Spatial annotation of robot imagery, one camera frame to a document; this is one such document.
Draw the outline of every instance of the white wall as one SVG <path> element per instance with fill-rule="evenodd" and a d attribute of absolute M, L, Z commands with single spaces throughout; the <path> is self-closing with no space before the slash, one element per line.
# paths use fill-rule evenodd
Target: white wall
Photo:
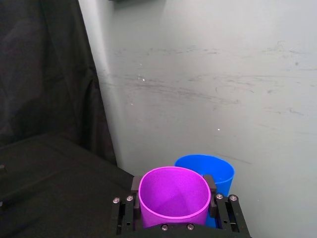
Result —
<path fill-rule="evenodd" d="M 121 168 L 221 156 L 253 237 L 316 237 L 316 1 L 79 2 Z"/>

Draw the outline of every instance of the black cloth-covered table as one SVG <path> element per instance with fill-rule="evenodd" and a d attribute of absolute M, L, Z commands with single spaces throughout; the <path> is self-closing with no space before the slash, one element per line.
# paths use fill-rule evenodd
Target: black cloth-covered table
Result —
<path fill-rule="evenodd" d="M 57 136 L 0 149 L 0 238 L 104 238 L 132 175 Z"/>

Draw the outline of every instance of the scuff mark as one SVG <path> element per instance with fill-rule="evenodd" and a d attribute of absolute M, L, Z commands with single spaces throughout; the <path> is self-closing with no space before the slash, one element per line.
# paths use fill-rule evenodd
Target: scuff mark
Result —
<path fill-rule="evenodd" d="M 215 155 L 218 155 L 218 156 L 221 156 L 221 157 L 225 157 L 225 158 L 231 159 L 231 160 L 236 160 L 236 161 L 239 161 L 239 162 L 241 162 L 241 163 L 245 163 L 245 164 L 248 164 L 248 165 L 252 165 L 252 163 L 249 162 L 249 161 L 237 159 L 237 158 L 234 158 L 234 157 L 231 157 L 231 156 L 227 156 L 227 155 L 222 155 L 222 154 L 219 154 L 219 153 L 214 153 L 214 154 L 215 154 Z"/>
<path fill-rule="evenodd" d="M 295 133 L 302 134 L 302 135 L 317 135 L 317 133 L 304 132 L 304 131 L 295 131 Z"/>
<path fill-rule="evenodd" d="M 317 71 L 317 68 L 300 68 L 301 71 Z"/>
<path fill-rule="evenodd" d="M 272 110 L 266 110 L 267 113 L 275 113 L 275 114 L 284 114 L 283 112 L 280 111 L 272 111 Z"/>
<path fill-rule="evenodd" d="M 276 128 L 268 126 L 268 125 L 264 125 L 264 124 L 258 124 L 258 125 L 261 126 L 261 127 L 265 127 L 267 129 L 270 129 L 270 130 L 276 130 Z"/>
<path fill-rule="evenodd" d="M 218 89 L 221 89 L 221 88 L 229 88 L 229 89 L 233 89 L 233 91 L 247 91 L 250 93 L 254 93 L 253 90 L 242 88 L 242 87 L 231 86 L 231 85 L 224 85 L 224 86 L 216 87 L 215 91 L 218 93 L 219 92 Z"/>
<path fill-rule="evenodd" d="M 299 52 L 299 51 L 288 51 L 288 52 L 293 54 L 306 54 L 305 52 Z"/>
<path fill-rule="evenodd" d="M 241 84 L 241 85 L 248 85 L 248 86 L 255 86 L 252 83 L 240 82 L 240 81 L 236 81 L 236 80 L 232 80 L 232 79 L 229 79 L 226 82 L 228 82 L 228 83 L 232 82 L 232 83 Z"/>
<path fill-rule="evenodd" d="M 203 99 L 215 104 L 221 105 L 237 105 L 240 104 L 239 100 L 230 100 L 222 97 L 211 96 L 206 93 L 196 92 L 190 88 L 184 87 L 172 87 L 164 84 L 158 84 L 157 82 L 153 83 L 151 80 L 147 80 L 147 83 L 140 83 L 138 81 L 128 82 L 125 84 L 130 87 L 131 90 L 140 90 L 147 89 L 153 93 L 162 93 L 168 96 L 169 98 L 180 99 L 179 96 L 182 96 L 186 99 Z"/>
<path fill-rule="evenodd" d="M 297 112 L 297 111 L 294 111 L 293 108 L 288 108 L 288 111 L 292 114 L 297 114 L 297 115 L 300 115 L 300 116 L 304 116 L 304 114 L 300 113 L 300 112 Z"/>
<path fill-rule="evenodd" d="M 277 81 L 276 80 L 270 80 L 270 79 L 262 79 L 262 78 L 254 78 L 253 80 L 251 80 L 252 82 L 262 82 L 262 83 L 274 83 L 276 84 Z"/>
<path fill-rule="evenodd" d="M 244 77 L 301 78 L 296 76 L 284 76 L 284 75 L 245 75 Z"/>
<path fill-rule="evenodd" d="M 190 79 L 188 79 L 188 81 L 194 81 L 194 82 L 198 82 L 198 81 L 202 81 L 204 80 L 204 77 L 209 76 L 208 74 L 199 74 L 196 75 L 194 77 L 191 77 Z"/>

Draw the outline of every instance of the screw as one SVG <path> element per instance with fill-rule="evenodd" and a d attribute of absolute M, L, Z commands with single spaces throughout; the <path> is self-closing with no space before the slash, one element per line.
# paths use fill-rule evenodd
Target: screw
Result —
<path fill-rule="evenodd" d="M 238 200 L 238 198 L 237 198 L 237 196 L 235 196 L 235 195 L 231 195 L 231 196 L 230 196 L 230 200 L 231 200 L 231 201 L 236 201 L 236 200 Z"/>
<path fill-rule="evenodd" d="M 164 224 L 164 225 L 161 226 L 161 228 L 162 228 L 163 231 L 167 231 L 168 225 Z"/>
<path fill-rule="evenodd" d="M 195 228 L 195 226 L 193 224 L 191 224 L 191 223 L 189 223 L 187 225 L 187 229 L 190 230 L 190 231 L 192 231 L 194 228 Z"/>
<path fill-rule="evenodd" d="M 113 203 L 118 203 L 119 201 L 120 201 L 120 198 L 115 197 L 114 200 L 113 200 Z"/>
<path fill-rule="evenodd" d="M 223 196 L 222 196 L 220 193 L 218 193 L 218 194 L 216 195 L 216 198 L 218 198 L 218 199 L 223 199 Z"/>
<path fill-rule="evenodd" d="M 127 201 L 132 201 L 132 200 L 133 200 L 133 196 L 130 195 L 127 197 Z"/>

